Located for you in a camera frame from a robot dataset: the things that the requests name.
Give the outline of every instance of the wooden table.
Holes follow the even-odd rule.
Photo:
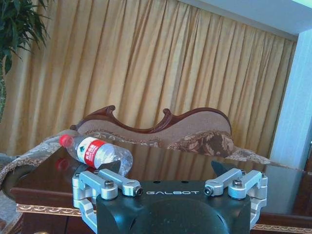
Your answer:
[[[269,178],[268,204],[251,233],[312,233],[312,175],[297,170],[240,162],[162,148],[115,142],[129,149],[134,164],[128,178],[137,180],[207,180],[215,177],[211,161],[255,169]],[[12,189],[24,212],[23,234],[86,234],[91,229],[73,207],[71,178],[79,162],[60,148]]]

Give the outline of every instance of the ceiling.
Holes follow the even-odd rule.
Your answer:
[[[180,1],[290,39],[312,29],[312,0]]]

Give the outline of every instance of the silver metal bracket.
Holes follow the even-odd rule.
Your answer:
[[[72,183],[74,207],[80,209],[82,220],[95,233],[98,233],[98,226],[93,204],[96,203],[98,195],[105,200],[112,200],[118,196],[118,188],[126,196],[137,196],[143,193],[141,184],[137,180],[129,180],[108,169],[98,171],[97,175],[89,171],[75,174]]]
[[[219,196],[223,194],[223,190],[228,187],[233,180],[242,177],[240,169],[232,168],[228,172],[220,175],[216,179],[209,179],[205,182],[205,194],[208,196]]]
[[[244,175],[239,169],[231,169],[216,179],[205,182],[204,192],[207,196],[222,195],[228,188],[228,194],[233,199],[251,199],[250,229],[260,217],[260,210],[267,205],[268,177],[263,173],[252,170]]]

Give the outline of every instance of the glossy table surface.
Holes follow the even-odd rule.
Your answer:
[[[213,160],[231,163],[246,172],[253,169],[262,171],[268,176],[268,203],[262,209],[258,223],[312,231],[312,175],[307,172],[251,161],[114,143],[132,152],[134,164],[127,177],[139,181],[211,179],[215,177],[211,166]],[[63,208],[63,215],[77,215],[72,205],[72,176],[79,167],[81,163],[71,158],[64,148],[57,150],[12,189],[18,210],[54,214],[53,208]]]

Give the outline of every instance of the ornate table trim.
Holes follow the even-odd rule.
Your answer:
[[[81,216],[80,210],[64,207],[49,207],[49,206],[35,206],[35,205],[22,205],[17,204],[17,212],[25,213],[39,213],[47,215],[68,215],[68,216]],[[312,234],[312,229],[285,227],[276,225],[256,224],[254,230],[281,232],[281,233],[297,233],[297,234]]]
[[[25,212],[25,213],[48,214],[48,215],[81,216],[80,210],[73,209],[73,208],[64,208],[64,207],[16,204],[16,211]]]
[[[263,231],[272,231],[272,232],[281,232],[281,233],[312,234],[312,229],[310,228],[285,227],[285,226],[275,226],[275,225],[266,225],[266,224],[256,224],[253,227],[253,229],[263,230]]]

